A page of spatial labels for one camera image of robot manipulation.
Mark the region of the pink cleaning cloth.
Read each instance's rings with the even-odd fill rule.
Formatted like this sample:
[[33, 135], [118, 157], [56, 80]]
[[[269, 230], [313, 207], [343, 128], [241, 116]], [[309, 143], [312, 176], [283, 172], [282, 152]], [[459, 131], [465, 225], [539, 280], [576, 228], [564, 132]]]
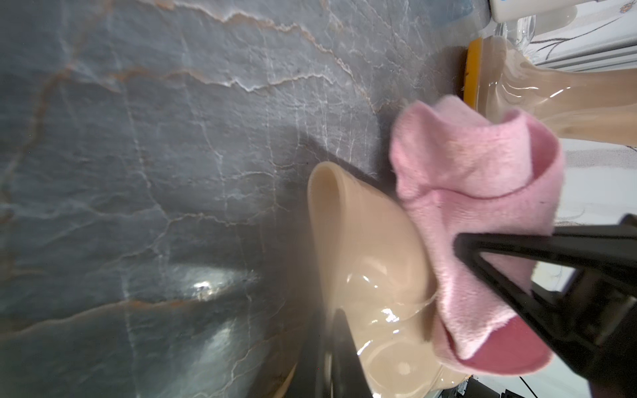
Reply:
[[495, 376], [547, 366], [551, 349], [456, 257], [453, 243], [460, 233], [551, 235], [565, 166], [558, 138], [520, 109], [493, 123], [446, 96], [401, 112], [389, 157], [438, 283], [432, 341], [439, 360]]

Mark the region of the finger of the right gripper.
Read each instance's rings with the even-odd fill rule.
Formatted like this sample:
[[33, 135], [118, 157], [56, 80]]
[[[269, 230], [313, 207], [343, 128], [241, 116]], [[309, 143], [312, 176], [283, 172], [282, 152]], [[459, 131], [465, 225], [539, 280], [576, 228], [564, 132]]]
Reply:
[[[585, 378], [636, 375], [636, 227], [557, 227], [551, 236], [459, 234], [459, 258]], [[563, 292], [524, 292], [485, 254], [574, 270]]]

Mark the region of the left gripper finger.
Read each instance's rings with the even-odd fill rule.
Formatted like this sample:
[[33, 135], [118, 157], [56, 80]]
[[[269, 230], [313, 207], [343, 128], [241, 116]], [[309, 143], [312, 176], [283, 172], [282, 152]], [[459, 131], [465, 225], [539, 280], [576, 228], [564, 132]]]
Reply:
[[323, 309], [318, 308], [310, 319], [296, 367], [283, 386], [283, 396], [372, 395], [345, 312], [339, 309], [327, 320]]

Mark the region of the tan rubber boot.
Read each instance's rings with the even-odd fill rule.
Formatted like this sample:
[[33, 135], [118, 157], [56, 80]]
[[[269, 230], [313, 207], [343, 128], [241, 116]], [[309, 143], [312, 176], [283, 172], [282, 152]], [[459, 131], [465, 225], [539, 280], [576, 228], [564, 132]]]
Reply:
[[467, 375], [436, 358], [436, 277], [396, 202], [337, 164], [315, 167], [308, 208], [327, 320], [345, 312], [371, 397], [438, 397]]
[[636, 71], [534, 66], [502, 36], [469, 45], [464, 102], [492, 122], [521, 109], [563, 139], [636, 145]]

